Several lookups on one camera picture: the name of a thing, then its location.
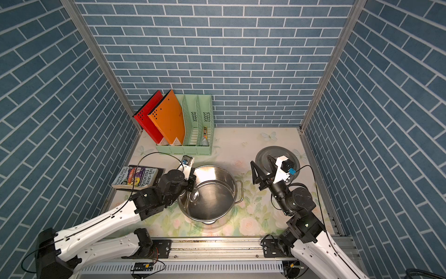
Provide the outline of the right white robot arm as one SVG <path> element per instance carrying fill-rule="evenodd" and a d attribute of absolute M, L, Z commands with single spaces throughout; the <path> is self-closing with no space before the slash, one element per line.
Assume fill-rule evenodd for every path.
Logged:
<path fill-rule="evenodd" d="M 253 184 L 269 189 L 280 210 L 290 219 L 276 240 L 276 249 L 293 256 L 321 279 L 367 279 L 368 276 L 347 256 L 331 237 L 325 223 L 313 214 L 316 208 L 308 188 L 300 183 L 290 190 L 286 181 L 300 169 L 286 156 L 268 156 L 271 173 L 265 173 L 254 161 Z"/>

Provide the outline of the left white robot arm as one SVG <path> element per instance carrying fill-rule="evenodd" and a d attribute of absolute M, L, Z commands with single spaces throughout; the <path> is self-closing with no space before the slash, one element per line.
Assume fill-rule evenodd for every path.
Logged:
<path fill-rule="evenodd" d="M 156 252 L 147 229 L 106 239 L 118 230 L 143 221 L 171 206 L 196 176 L 192 168 L 170 170 L 155 186 L 137 191 L 116 208 L 72 228 L 46 229 L 38 235 L 35 255 L 39 279 L 68 279 L 82 269 L 117 258 L 148 258 Z"/>

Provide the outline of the steel ladle spoon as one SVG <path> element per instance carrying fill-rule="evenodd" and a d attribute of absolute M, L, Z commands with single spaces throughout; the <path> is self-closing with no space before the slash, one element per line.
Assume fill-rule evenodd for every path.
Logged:
<path fill-rule="evenodd" d="M 193 186 L 188 193 L 188 201 L 190 203 L 195 203 L 199 198 L 199 190 L 196 186 Z"/>

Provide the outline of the stainless steel pot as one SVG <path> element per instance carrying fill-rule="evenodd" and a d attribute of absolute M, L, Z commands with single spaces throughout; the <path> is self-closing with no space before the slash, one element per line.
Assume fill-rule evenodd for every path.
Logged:
<path fill-rule="evenodd" d="M 196 176 L 199 198 L 195 203 L 190 203 L 189 192 L 185 191 L 177 199 L 178 207 L 199 228 L 223 226 L 234 215 L 235 205 L 244 199 L 243 182 L 215 165 L 197 167 L 193 174 Z"/>

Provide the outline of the steel pot lid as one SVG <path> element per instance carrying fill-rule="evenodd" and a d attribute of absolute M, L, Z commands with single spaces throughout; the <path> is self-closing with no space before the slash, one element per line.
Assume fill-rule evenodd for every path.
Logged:
<path fill-rule="evenodd" d="M 299 175 L 298 169 L 300 168 L 300 162 L 298 161 L 295 154 L 293 154 L 291 151 L 289 151 L 288 149 L 286 149 L 284 147 L 268 146 L 268 147 L 263 148 L 256 155 L 255 163 L 263 172 L 265 172 L 266 174 L 271 174 L 272 168 L 271 168 L 268 158 L 272 157 L 275 162 L 277 160 L 277 158 L 280 156 L 286 156 L 288 159 L 290 159 L 295 164 L 294 169 L 295 169 L 296 173 L 289 178 L 288 182 L 290 180 L 294 180 Z"/>

